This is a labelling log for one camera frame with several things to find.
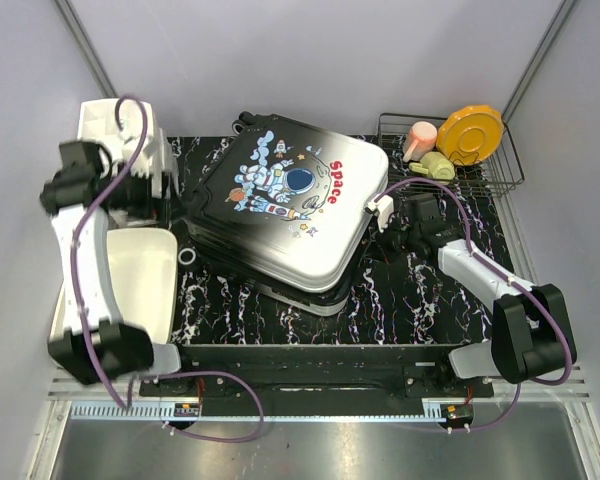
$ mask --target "rocket graphic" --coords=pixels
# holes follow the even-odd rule
[[[276,149],[274,150],[274,152],[276,152],[276,157],[278,158],[282,158],[282,156],[287,153],[287,146],[284,143],[284,140],[280,140],[278,142],[278,144],[276,145]]]

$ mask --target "astronaut graphic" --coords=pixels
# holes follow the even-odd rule
[[[282,160],[280,163],[267,168],[262,165],[247,167],[240,166],[241,175],[236,175],[236,183],[250,183],[257,190],[267,192],[272,200],[288,203],[292,195],[308,192],[313,187],[316,179],[313,173],[306,168],[293,168],[285,171],[284,168],[293,165],[293,160]]]
[[[268,145],[273,139],[270,130],[258,139],[250,157],[255,163],[239,167],[240,173],[234,180],[240,187],[232,189],[226,201],[236,202],[237,211],[268,214],[287,221],[309,220],[325,204],[331,188],[330,169],[313,154],[303,155],[302,166],[290,159],[269,165]],[[277,158],[283,158],[290,149],[279,140],[274,152]]]

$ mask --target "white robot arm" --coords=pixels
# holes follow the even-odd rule
[[[61,338],[49,342],[49,353],[83,384],[98,381],[85,352],[79,304],[72,282],[70,259],[73,234],[94,199],[110,185],[136,149],[142,118],[135,105],[123,104],[119,131],[114,117],[116,99],[85,102],[80,113],[79,140],[60,145],[63,168],[47,182],[40,201],[51,217],[65,278],[65,316]],[[76,253],[79,284],[91,340],[109,378],[131,372],[165,374],[180,368],[175,345],[152,344],[143,330],[125,325],[116,303],[107,256],[110,213],[161,220],[177,195],[177,165],[157,126],[151,106],[147,138],[131,172],[86,220]]]
[[[564,345],[521,289],[549,312],[564,335],[572,363],[576,361],[567,308],[557,287],[533,285],[487,257],[475,244],[471,243],[469,249],[466,240],[442,217],[438,201],[431,194],[407,198],[406,212],[402,212],[409,219],[406,230],[391,225],[387,228],[386,215],[380,215],[379,208],[387,198],[383,208],[393,211],[393,201],[388,196],[371,203],[377,206],[381,228],[376,240],[384,243],[387,250],[416,253],[466,287],[492,313],[491,340],[458,347],[449,354],[456,378],[497,376],[520,383],[564,367]]]

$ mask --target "wire basket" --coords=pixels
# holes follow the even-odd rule
[[[403,115],[399,113],[383,113],[378,119],[378,146],[382,148],[391,161],[389,184],[413,176],[409,167],[402,161],[402,146],[411,126],[419,121],[427,121],[440,128],[444,117],[424,117]],[[504,124],[502,141],[489,158],[475,165],[461,166],[457,159],[456,178],[449,181],[449,187],[462,196],[500,198],[524,182],[524,172],[509,126]],[[434,192],[433,185],[413,184],[415,192]]]

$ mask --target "table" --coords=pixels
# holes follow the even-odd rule
[[[374,142],[374,137],[358,137]],[[180,188],[193,188],[229,146],[231,137],[170,138]],[[390,169],[400,165],[390,159]],[[512,269],[490,198],[461,197],[472,237],[487,255]],[[459,218],[452,202],[442,210]],[[190,240],[174,229],[181,247]],[[490,338],[490,313],[470,292],[413,254],[387,265],[366,258],[346,307],[319,317],[207,272],[180,271],[172,341],[182,345],[461,344]]]

